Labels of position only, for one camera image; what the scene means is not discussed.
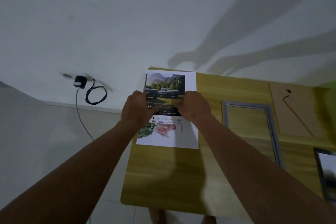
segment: person's right arm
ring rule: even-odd
[[[336,223],[336,209],[221,124],[200,93],[186,92],[177,108],[199,129],[255,224]]]

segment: person's left arm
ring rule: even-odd
[[[0,211],[0,223],[86,223],[121,154],[158,107],[128,97],[121,120]]]

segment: foot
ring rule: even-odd
[[[210,216],[210,215],[204,215],[204,218],[201,224],[217,224],[216,217]]]
[[[166,224],[166,212],[163,209],[149,207],[149,216],[153,224]]]

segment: person's left hand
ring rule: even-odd
[[[136,90],[132,95],[128,96],[121,111],[121,120],[132,120],[144,127],[152,115],[159,110],[159,106],[154,106],[151,109],[147,107],[146,95],[147,92],[141,93]]]

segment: forearm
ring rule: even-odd
[[[2,209],[0,222],[86,223],[139,128],[118,122]]]
[[[255,224],[331,223],[336,211],[212,115],[193,121]]]

